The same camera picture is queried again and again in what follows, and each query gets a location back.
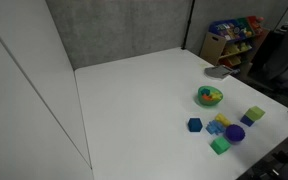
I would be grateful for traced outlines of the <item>light green translucent block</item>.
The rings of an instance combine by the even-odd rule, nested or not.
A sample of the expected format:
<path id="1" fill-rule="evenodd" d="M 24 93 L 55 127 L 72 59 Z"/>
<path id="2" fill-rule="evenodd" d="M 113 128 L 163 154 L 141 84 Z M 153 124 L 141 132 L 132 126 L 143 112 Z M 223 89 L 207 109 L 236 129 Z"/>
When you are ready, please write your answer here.
<path id="1" fill-rule="evenodd" d="M 251 108 L 249 108 L 245 115 L 251 119 L 252 121 L 257 121 L 259 119 L 261 119 L 263 117 L 263 115 L 265 114 L 265 112 L 259 108 L 258 106 L 253 106 Z"/>

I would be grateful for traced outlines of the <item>dark teal blue block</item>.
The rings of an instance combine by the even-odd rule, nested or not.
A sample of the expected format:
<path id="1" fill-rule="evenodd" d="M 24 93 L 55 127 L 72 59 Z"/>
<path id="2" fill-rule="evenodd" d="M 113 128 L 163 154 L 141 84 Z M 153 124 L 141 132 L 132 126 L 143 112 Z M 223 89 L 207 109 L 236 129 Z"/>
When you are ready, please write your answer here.
<path id="1" fill-rule="evenodd" d="M 190 118 L 188 121 L 188 129 L 190 132 L 200 132 L 203 128 L 202 122 L 199 118 Z"/>

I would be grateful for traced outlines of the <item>green cube block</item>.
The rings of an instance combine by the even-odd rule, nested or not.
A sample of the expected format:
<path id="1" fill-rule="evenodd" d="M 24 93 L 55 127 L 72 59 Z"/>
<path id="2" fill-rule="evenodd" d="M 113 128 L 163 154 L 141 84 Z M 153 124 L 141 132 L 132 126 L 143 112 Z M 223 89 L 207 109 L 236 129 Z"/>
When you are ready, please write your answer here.
<path id="1" fill-rule="evenodd" d="M 216 152 L 217 155 L 226 152 L 230 147 L 231 144 L 224 137 L 218 137 L 211 143 L 211 148 Z"/>

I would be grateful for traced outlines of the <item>royal blue square block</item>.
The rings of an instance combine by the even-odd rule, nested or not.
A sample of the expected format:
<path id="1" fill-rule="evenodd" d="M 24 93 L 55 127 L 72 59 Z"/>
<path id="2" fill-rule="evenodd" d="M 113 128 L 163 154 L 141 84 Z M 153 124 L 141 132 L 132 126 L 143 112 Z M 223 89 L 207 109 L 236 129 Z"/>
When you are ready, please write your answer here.
<path id="1" fill-rule="evenodd" d="M 244 116 L 241 118 L 241 122 L 242 122 L 243 124 L 247 125 L 248 127 L 251 127 L 251 126 L 254 124 L 254 122 L 253 122 L 250 118 L 248 118 L 246 115 L 244 115 Z"/>

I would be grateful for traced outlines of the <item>green bowl with toys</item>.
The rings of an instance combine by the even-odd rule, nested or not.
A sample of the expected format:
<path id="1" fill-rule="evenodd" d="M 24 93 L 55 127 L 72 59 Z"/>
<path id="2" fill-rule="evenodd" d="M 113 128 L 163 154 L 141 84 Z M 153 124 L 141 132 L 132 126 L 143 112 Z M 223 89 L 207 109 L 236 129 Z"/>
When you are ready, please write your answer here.
<path id="1" fill-rule="evenodd" d="M 213 86 L 201 86 L 198 89 L 198 101 L 204 106 L 215 106 L 223 98 L 223 93 Z"/>

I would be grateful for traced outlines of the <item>grey folded cloth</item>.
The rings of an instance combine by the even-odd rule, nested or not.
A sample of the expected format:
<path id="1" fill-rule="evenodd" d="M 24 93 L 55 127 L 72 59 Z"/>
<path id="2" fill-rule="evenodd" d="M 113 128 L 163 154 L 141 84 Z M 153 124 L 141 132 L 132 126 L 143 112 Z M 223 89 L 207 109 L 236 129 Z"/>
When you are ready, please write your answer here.
<path id="1" fill-rule="evenodd" d="M 217 80 L 225 79 L 232 72 L 233 70 L 225 65 L 208 67 L 204 69 L 204 74 L 206 77 Z"/>

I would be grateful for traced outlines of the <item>light blue toy piece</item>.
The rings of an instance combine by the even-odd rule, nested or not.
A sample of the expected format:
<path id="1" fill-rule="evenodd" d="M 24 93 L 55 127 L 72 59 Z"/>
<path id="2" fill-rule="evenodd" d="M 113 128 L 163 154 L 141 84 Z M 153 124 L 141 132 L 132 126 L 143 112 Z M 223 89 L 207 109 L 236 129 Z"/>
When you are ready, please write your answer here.
<path id="1" fill-rule="evenodd" d="M 213 120 L 210 121 L 208 123 L 208 125 L 206 126 L 206 130 L 210 133 L 210 134 L 220 134 L 223 133 L 225 131 L 225 127 L 218 121 Z"/>

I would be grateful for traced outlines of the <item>yellow toy piece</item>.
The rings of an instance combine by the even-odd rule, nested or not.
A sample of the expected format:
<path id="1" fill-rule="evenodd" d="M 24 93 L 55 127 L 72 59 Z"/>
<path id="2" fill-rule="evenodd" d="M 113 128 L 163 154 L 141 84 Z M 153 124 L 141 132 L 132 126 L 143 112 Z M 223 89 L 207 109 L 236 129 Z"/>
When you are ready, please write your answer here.
<path id="1" fill-rule="evenodd" d="M 218 121 L 219 123 L 221 123 L 224 127 L 228 127 L 229 125 L 231 125 L 231 121 L 229 119 L 227 119 L 223 114 L 218 113 L 215 116 L 215 120 Z"/>

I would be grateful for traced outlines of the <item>black vertical pole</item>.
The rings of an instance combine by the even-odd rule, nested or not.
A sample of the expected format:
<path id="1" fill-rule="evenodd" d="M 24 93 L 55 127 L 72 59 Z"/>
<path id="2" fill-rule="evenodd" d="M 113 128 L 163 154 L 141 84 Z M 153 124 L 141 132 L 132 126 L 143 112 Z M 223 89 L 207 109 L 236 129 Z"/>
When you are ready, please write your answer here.
<path id="1" fill-rule="evenodd" d="M 187 25 L 186 25 L 186 29 L 185 29 L 185 34 L 184 34 L 183 42 L 182 42 L 182 45 L 181 45 L 181 49 L 182 50 L 186 49 L 186 43 L 187 43 L 188 33 L 189 33 L 189 30 L 190 30 L 192 15 L 193 15 L 193 12 L 194 12 L 195 2 L 196 2 L 196 0 L 192 0 L 191 6 L 190 6 L 190 11 L 189 11 L 188 19 L 187 19 Z"/>

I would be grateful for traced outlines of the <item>purple ridged ball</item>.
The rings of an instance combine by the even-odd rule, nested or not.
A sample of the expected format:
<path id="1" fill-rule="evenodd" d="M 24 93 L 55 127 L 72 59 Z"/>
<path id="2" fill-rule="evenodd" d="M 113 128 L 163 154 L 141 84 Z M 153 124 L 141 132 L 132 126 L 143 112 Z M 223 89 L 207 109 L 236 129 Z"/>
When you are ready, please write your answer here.
<path id="1" fill-rule="evenodd" d="M 239 125 L 232 124 L 226 128 L 225 136 L 232 142 L 240 142 L 245 138 L 245 131 Z"/>

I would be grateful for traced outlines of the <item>wooden toy storage shelf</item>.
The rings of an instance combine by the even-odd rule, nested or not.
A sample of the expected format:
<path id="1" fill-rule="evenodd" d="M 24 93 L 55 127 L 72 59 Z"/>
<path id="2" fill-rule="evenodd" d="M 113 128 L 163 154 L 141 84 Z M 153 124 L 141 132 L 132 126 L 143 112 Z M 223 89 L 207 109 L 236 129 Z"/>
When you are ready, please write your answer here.
<path id="1" fill-rule="evenodd" d="M 248 69 L 269 32 L 263 21 L 263 17 L 247 16 L 212 22 L 199 56 L 212 65 Z"/>

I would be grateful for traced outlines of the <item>black office chair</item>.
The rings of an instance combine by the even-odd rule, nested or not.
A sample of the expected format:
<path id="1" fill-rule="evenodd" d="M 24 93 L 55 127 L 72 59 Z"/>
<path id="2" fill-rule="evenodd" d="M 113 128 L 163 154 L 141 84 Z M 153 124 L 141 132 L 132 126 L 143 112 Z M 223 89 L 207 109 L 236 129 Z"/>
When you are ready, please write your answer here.
<path id="1" fill-rule="evenodd" d="M 262 88 L 288 93 L 288 28 L 274 50 L 253 65 L 248 78 Z"/>

